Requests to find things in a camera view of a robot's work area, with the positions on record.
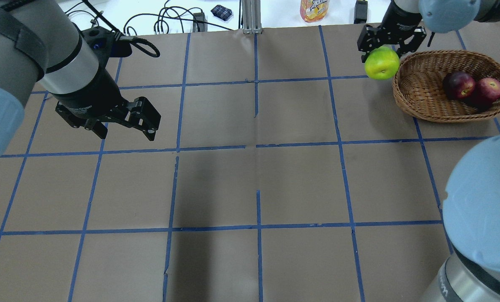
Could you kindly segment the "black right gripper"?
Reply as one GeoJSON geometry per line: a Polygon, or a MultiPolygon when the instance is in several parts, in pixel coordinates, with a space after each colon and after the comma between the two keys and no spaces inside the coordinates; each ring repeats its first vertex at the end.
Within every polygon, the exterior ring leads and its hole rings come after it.
{"type": "Polygon", "coordinates": [[[403,57],[414,53],[427,37],[426,29],[419,25],[421,16],[399,16],[395,13],[385,15],[383,22],[374,27],[369,24],[362,27],[357,40],[357,48],[368,57],[369,53],[384,45],[396,45],[396,54],[403,57]]]}

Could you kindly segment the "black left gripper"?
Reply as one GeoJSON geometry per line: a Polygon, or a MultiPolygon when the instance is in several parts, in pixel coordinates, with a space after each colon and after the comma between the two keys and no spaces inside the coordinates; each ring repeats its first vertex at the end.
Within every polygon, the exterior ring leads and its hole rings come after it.
{"type": "MultiPolygon", "coordinates": [[[[98,69],[85,87],[67,94],[55,94],[56,112],[72,127],[78,128],[88,119],[107,121],[107,116],[123,120],[123,126],[140,130],[149,141],[154,141],[162,116],[146,97],[128,102],[119,91],[115,80],[106,69],[98,69]]],[[[90,126],[101,140],[108,128],[102,122],[90,126]]]]}

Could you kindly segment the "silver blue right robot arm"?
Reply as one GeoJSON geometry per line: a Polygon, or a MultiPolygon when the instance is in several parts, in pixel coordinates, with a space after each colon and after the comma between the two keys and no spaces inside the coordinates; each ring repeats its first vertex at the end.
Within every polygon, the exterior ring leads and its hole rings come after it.
{"type": "MultiPolygon", "coordinates": [[[[366,25],[357,46],[363,63],[380,46],[414,52],[432,33],[471,21],[500,22],[500,0],[392,0],[378,27],[366,25]]],[[[446,185],[443,226],[453,254],[442,264],[421,302],[500,302],[500,135],[475,145],[446,185]]]]}

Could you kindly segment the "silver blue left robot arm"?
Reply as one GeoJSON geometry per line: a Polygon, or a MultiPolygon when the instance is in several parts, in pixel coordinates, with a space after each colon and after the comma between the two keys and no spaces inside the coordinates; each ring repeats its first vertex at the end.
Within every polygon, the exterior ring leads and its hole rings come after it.
{"type": "Polygon", "coordinates": [[[127,101],[106,70],[111,57],[129,57],[131,47],[158,58],[148,40],[107,28],[80,30],[54,0],[0,0],[0,156],[23,123],[36,83],[56,100],[56,112],[72,128],[100,139],[105,123],[140,130],[153,141],[161,115],[146,97],[127,101]]]}

